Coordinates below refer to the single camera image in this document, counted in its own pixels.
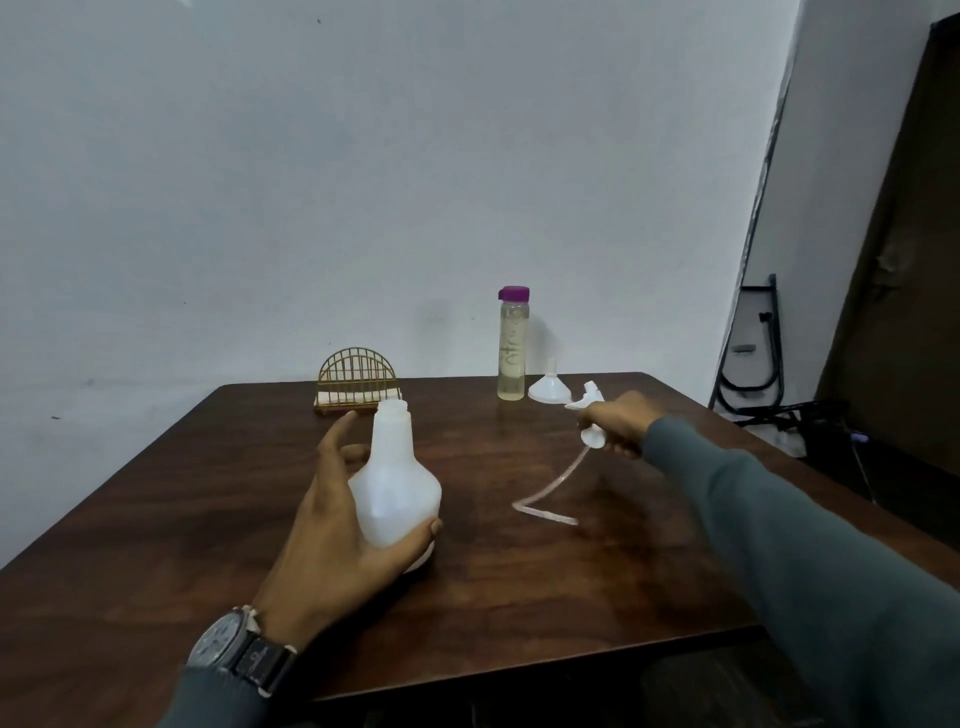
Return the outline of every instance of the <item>wristwatch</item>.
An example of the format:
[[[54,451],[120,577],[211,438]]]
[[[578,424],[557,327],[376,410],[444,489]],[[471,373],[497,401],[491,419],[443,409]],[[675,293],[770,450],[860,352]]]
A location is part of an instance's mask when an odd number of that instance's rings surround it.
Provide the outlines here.
[[[256,610],[237,607],[217,619],[190,650],[188,667],[211,667],[236,675],[256,686],[264,697],[274,694],[287,674],[297,650],[260,635]]]

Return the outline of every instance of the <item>bottle with purple cap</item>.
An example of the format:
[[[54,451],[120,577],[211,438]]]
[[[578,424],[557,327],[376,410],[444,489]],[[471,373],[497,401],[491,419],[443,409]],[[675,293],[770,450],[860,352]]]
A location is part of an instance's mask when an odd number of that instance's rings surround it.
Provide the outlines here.
[[[527,374],[527,321],[530,289],[508,285],[500,289],[500,371],[496,395],[502,400],[522,400]]]

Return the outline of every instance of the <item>purple cap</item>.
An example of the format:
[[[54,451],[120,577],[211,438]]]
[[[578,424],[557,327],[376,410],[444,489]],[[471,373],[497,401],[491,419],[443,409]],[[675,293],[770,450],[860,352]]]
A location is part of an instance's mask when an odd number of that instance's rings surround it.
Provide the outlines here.
[[[508,285],[500,289],[500,301],[504,303],[529,303],[530,289],[525,285]]]

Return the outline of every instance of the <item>person's right arm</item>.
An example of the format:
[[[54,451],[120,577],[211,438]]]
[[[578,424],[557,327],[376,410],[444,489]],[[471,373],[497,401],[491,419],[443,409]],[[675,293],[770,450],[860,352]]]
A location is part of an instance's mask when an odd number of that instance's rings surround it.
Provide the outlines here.
[[[634,392],[581,425],[644,458],[692,501],[771,637],[847,726],[960,725],[960,595]]]

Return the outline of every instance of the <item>person's left arm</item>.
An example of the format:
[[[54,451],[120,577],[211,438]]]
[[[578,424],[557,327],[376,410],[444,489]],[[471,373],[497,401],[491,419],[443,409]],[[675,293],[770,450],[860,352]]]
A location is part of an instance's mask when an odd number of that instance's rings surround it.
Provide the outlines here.
[[[289,645],[291,654],[393,583],[422,556],[442,525],[428,519],[387,548],[367,543],[347,484],[347,462],[365,460],[370,449],[340,445],[355,419],[355,412],[348,413],[320,442],[317,471],[293,529],[251,604],[259,636]],[[268,707],[258,686],[235,671],[188,663],[156,728],[257,728]]]

